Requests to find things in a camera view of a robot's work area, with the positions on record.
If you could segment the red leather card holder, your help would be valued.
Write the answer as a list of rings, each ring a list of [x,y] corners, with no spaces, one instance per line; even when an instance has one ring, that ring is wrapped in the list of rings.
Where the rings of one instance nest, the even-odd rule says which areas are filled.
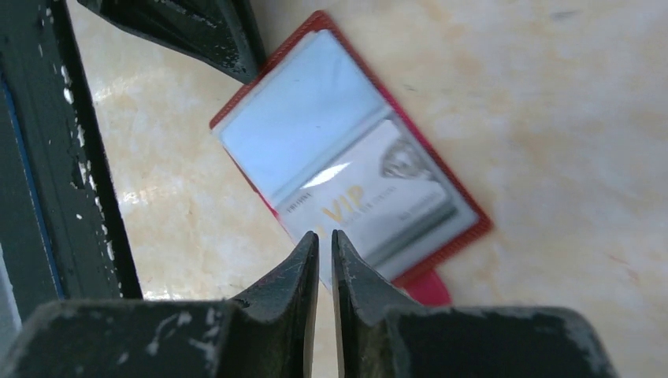
[[[399,278],[383,276],[417,302],[448,305],[437,265],[488,233],[492,221],[326,12],[313,13],[280,45],[211,120],[210,130],[292,240],[318,235],[319,277],[331,287],[332,233],[292,236],[278,209],[386,117],[405,124],[477,216]]]

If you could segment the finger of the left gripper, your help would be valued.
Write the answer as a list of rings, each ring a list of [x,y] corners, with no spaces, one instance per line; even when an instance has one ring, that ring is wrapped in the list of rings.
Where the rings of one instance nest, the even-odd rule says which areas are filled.
[[[248,84],[266,60],[247,0],[88,0],[80,4],[120,30],[193,57]]]

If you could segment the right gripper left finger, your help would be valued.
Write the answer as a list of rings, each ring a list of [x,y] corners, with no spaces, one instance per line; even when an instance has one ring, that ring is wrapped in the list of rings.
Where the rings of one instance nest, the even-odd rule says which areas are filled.
[[[66,300],[41,305],[4,377],[308,377],[319,240],[218,300]]]

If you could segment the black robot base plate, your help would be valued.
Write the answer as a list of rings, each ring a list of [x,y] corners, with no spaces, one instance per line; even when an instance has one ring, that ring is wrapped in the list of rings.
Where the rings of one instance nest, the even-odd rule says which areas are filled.
[[[142,295],[64,1],[1,4],[1,251],[20,321]]]

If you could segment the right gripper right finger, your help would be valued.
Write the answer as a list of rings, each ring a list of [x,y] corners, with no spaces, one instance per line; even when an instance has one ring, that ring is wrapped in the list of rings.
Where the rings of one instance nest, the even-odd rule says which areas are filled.
[[[342,377],[615,377],[595,329],[555,306],[428,307],[332,233]]]

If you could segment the silver VIP card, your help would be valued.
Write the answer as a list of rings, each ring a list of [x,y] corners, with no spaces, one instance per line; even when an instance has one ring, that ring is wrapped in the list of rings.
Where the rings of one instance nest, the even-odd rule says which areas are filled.
[[[342,230],[389,280],[424,261],[477,216],[398,117],[386,117],[285,202],[292,236]]]

